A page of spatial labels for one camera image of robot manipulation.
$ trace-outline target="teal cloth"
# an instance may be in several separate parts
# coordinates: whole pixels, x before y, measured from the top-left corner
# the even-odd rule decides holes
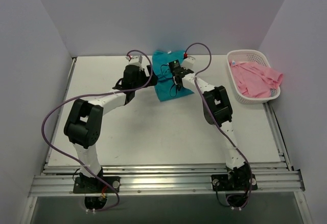
[[[176,51],[170,54],[161,51],[154,52],[152,56],[153,72],[158,77],[158,84],[154,89],[160,101],[177,99],[193,93],[191,90],[184,87],[182,87],[180,91],[177,91],[177,94],[175,87],[171,89],[174,81],[171,79],[172,74],[169,70],[168,63],[178,59],[179,63],[182,64],[184,60],[183,57],[184,51]]]

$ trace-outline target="white panel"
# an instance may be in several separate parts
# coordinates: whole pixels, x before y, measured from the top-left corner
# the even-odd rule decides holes
[[[250,162],[279,162],[277,148],[262,104],[236,101],[228,78],[225,55],[213,56],[210,68],[200,75],[208,83],[226,87],[233,108],[233,126],[239,148]],[[194,70],[207,65],[208,56],[196,56]],[[117,57],[78,57],[67,97],[110,90],[122,77],[127,60]],[[63,134],[72,107],[64,107],[54,145],[76,155]],[[223,136],[208,125],[198,94],[159,102],[154,87],[137,91],[126,106],[103,117],[97,142],[102,165],[156,165],[225,163],[219,146]],[[49,166],[77,165],[52,150]]]
[[[41,0],[72,56],[257,49],[284,0]],[[203,48],[193,53],[205,53]]]
[[[42,118],[62,99],[71,58],[40,0],[0,0],[0,12],[0,223],[18,223],[45,159]]]
[[[273,103],[314,223],[326,223],[327,0],[285,0],[260,49],[284,72]]]

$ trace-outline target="pink cloth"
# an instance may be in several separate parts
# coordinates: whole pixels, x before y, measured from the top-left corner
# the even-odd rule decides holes
[[[283,74],[256,62],[230,63],[240,93],[250,98],[271,97],[271,89],[277,89]]]

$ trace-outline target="screw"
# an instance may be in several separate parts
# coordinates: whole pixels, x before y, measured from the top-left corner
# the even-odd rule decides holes
[[[213,179],[213,185],[214,186],[219,186],[219,180],[218,179]]]
[[[120,183],[118,181],[114,181],[112,183],[112,187],[114,187],[115,189],[117,189],[120,186]]]

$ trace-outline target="black bracket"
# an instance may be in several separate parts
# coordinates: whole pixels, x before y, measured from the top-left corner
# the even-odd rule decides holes
[[[224,86],[215,87],[211,91],[204,92],[203,96],[219,127],[224,122],[231,122],[233,110]],[[203,113],[206,121],[213,124],[214,122],[204,105]]]
[[[81,120],[87,116],[87,122]],[[102,116],[103,107],[92,105],[86,100],[75,100],[63,132],[70,142],[87,149],[94,145],[100,136]]]
[[[177,59],[172,62],[169,62],[168,67],[174,77],[177,90],[180,90],[181,87],[183,87],[183,81],[182,81],[183,77],[185,77],[187,74],[194,73],[190,69],[185,69],[181,67]]]
[[[151,67],[147,65],[148,72],[151,73]],[[113,89],[118,90],[128,90],[134,89],[143,86],[148,80],[148,77],[144,70],[140,70],[136,65],[127,65],[124,70],[123,78],[121,78],[113,87]],[[152,73],[152,78],[148,83],[147,87],[149,86],[156,86],[158,83],[158,77]],[[124,92],[126,94],[126,101],[125,105],[128,104],[134,97],[135,91],[132,92]]]
[[[119,176],[103,176],[102,179],[106,183],[114,187],[116,189],[116,192],[119,192],[121,180]],[[102,193],[102,190],[105,185],[103,183],[101,183],[100,185],[101,186],[98,187],[97,185],[87,184],[80,177],[76,177],[73,193]],[[107,188],[104,193],[113,193],[113,191],[110,188]]]
[[[228,169],[227,174],[213,174],[211,176],[214,191],[246,191],[250,188],[250,170],[247,164],[240,168]],[[252,174],[252,190],[257,190],[255,175]]]

